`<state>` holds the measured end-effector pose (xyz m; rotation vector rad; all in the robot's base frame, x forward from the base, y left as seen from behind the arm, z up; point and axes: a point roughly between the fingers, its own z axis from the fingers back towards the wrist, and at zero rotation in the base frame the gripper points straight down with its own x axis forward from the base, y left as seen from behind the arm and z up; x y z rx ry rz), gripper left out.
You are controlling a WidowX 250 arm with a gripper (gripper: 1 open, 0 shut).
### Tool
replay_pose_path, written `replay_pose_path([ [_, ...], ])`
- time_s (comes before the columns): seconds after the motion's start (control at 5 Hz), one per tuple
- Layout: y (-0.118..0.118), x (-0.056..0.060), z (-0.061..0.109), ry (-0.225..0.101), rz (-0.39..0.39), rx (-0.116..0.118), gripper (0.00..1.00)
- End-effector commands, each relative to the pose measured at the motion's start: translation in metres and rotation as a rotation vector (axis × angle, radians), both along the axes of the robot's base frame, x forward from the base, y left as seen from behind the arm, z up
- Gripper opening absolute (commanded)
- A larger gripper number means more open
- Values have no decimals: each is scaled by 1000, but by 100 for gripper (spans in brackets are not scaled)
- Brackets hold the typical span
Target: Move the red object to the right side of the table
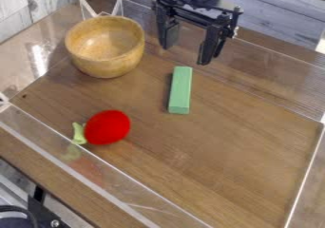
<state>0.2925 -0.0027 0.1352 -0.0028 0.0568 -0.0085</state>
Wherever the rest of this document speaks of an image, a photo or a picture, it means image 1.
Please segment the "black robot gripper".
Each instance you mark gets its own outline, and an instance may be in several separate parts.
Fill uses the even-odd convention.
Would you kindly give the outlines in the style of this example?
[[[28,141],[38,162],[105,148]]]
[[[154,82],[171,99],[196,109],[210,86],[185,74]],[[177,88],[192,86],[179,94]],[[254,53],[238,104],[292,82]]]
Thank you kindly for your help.
[[[155,0],[159,42],[170,49],[179,37],[179,21],[208,28],[200,47],[197,64],[208,65],[220,55],[226,38],[238,30],[238,18],[244,14],[240,5],[225,0]]]

